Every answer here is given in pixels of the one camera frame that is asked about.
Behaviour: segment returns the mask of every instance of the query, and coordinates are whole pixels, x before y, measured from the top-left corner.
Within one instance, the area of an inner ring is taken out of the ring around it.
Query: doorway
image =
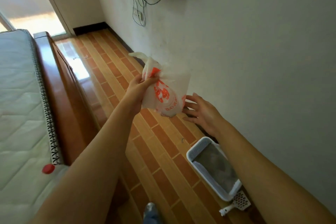
[[[65,38],[66,31],[49,0],[0,0],[0,32],[27,29]]]

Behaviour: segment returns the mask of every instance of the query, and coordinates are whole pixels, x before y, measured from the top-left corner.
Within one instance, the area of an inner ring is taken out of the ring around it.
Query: black baseboard
[[[111,27],[108,27],[108,30],[112,33],[112,35],[115,36],[116,39],[118,39],[118,41],[123,45],[123,47],[125,47],[125,49],[131,53],[131,52],[134,52],[126,43],[123,39],[121,39],[121,37],[111,28]],[[137,62],[142,66],[142,67],[145,67],[145,63],[141,60],[141,59],[138,59],[136,57],[134,57]]]
[[[102,29],[109,28],[106,22],[99,22],[96,24],[81,26],[78,28],[73,28],[73,31],[75,32],[75,35],[83,35],[89,32],[98,31]]]
[[[128,51],[128,52],[134,52],[126,43],[123,39],[121,39],[121,37],[110,27],[108,26],[108,30],[112,33],[112,35],[115,36],[116,39],[118,39],[118,41],[123,45],[123,47]],[[144,67],[145,63],[138,58],[135,58],[137,60],[137,62]],[[196,126],[200,129],[200,131],[207,137],[210,137],[215,143],[218,143],[217,139],[214,138],[213,136],[210,136],[200,125],[196,124]]]

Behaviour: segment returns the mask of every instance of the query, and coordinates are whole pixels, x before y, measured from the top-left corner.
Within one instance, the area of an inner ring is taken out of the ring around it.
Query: forearm
[[[335,223],[332,214],[264,157],[229,122],[217,124],[221,148],[267,223]]]
[[[36,215],[36,221],[105,221],[134,117],[128,108],[127,103],[120,102],[44,202]]]

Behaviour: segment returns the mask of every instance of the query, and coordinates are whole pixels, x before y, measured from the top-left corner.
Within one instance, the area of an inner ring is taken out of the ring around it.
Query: plastic bag
[[[142,101],[143,108],[155,109],[165,117],[173,117],[182,112],[186,101],[187,89],[190,81],[190,74],[175,72],[171,65],[161,65],[151,57],[142,52],[129,54],[145,62],[142,71],[142,79],[146,80],[158,73],[160,80],[149,86]]]

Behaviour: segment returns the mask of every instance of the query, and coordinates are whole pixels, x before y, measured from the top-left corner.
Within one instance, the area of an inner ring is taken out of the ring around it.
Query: wooden bed frame
[[[34,39],[63,160],[71,165],[99,129],[71,67],[49,33],[34,34]],[[115,211],[128,198],[119,179],[110,211]]]

